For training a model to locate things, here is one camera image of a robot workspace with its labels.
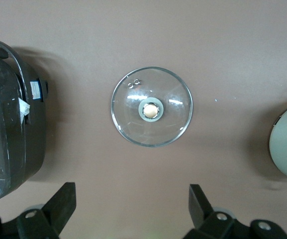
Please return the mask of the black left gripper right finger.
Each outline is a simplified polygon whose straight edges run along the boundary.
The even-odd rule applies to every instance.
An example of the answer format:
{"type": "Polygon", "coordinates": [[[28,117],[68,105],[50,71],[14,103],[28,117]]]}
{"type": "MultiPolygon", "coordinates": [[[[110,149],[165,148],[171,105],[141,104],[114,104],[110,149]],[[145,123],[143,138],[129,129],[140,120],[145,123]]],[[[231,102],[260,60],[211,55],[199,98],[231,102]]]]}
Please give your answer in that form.
{"type": "Polygon", "coordinates": [[[183,239],[230,239],[234,219],[215,211],[198,184],[189,187],[189,213],[194,228],[183,239]]]}

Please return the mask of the black rice cooker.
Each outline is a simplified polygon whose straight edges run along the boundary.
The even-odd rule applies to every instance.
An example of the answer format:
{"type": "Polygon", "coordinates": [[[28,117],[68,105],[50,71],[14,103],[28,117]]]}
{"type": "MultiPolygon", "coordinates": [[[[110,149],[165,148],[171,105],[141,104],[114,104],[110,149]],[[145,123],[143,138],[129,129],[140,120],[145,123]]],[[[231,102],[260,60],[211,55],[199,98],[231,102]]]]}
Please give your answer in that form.
{"type": "Polygon", "coordinates": [[[48,83],[0,41],[0,199],[41,168],[48,83]]]}

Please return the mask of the glass pot lid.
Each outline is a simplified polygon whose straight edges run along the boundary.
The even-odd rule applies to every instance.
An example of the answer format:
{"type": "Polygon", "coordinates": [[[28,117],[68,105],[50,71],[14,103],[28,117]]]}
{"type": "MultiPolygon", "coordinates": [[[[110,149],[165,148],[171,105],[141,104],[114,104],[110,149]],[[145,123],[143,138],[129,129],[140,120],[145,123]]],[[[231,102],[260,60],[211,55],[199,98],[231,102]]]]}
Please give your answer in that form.
{"type": "Polygon", "coordinates": [[[177,140],[192,119],[193,100],[186,83],[161,67],[129,72],[117,84],[111,116],[119,133],[145,147],[160,147],[177,140]]]}

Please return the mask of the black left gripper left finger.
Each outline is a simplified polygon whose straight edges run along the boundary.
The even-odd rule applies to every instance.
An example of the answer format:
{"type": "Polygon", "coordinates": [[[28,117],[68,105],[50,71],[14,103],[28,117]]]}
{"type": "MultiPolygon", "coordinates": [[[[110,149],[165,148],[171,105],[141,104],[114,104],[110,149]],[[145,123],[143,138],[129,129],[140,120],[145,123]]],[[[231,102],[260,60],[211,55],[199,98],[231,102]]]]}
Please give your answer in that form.
{"type": "Polygon", "coordinates": [[[60,239],[76,209],[76,185],[66,182],[41,209],[25,211],[16,219],[20,239],[60,239]]]}

